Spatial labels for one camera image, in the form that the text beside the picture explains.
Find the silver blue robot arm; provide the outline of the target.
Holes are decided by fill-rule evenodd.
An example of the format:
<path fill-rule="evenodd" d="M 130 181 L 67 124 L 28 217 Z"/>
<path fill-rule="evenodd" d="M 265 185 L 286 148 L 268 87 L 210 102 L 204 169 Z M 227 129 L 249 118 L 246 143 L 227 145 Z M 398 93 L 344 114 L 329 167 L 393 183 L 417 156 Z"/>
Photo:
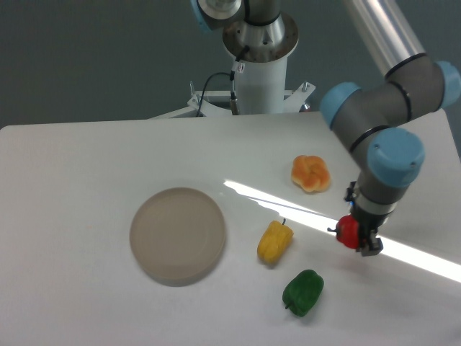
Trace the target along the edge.
<path fill-rule="evenodd" d="M 460 98 L 460 73 L 435 62 L 394 1 L 345 1 L 344 6 L 381 74 L 383 85 L 364 91 L 344 82 L 322 98 L 320 111 L 360 169 L 345 199 L 350 213 L 339 220 L 336 238 L 363 256 L 382 251 L 378 229 L 417 178 L 425 152 L 403 124 Z M 193 1 L 204 30 L 221 29 L 233 56 L 233 114 L 282 113 L 287 109 L 287 57 L 299 34 L 279 1 Z"/>

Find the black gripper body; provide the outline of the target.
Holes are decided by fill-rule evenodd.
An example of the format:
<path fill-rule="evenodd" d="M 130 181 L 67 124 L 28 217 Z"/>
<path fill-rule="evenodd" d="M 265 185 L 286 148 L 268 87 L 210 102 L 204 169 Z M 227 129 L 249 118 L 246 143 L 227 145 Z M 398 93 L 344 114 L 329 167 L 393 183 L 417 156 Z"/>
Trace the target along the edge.
<path fill-rule="evenodd" d="M 357 181 L 349 183 L 344 200 L 350 204 L 349 212 L 359 224 L 359 233 L 362 238 L 375 236 L 379 227 L 393 212 L 393 204 L 379 204 L 369 200 L 360 190 Z"/>

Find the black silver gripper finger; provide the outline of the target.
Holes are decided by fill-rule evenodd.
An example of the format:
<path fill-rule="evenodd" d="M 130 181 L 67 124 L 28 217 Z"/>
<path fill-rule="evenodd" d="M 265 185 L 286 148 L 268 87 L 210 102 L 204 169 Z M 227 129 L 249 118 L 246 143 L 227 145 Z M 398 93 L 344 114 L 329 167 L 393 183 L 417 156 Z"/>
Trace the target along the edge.
<path fill-rule="evenodd" d="M 378 229 L 359 229 L 359 245 L 355 252 L 363 257 L 376 256 L 383 250 L 382 239 L 377 236 Z"/>

